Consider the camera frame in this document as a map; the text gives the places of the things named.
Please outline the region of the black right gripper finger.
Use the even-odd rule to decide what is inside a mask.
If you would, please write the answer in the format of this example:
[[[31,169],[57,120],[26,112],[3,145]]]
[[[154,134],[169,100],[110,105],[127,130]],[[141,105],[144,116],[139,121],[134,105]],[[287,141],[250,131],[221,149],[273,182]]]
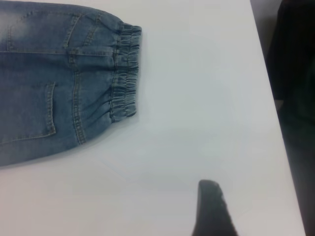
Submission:
[[[201,180],[198,183],[194,236],[236,236],[237,231],[228,212],[218,183]]]

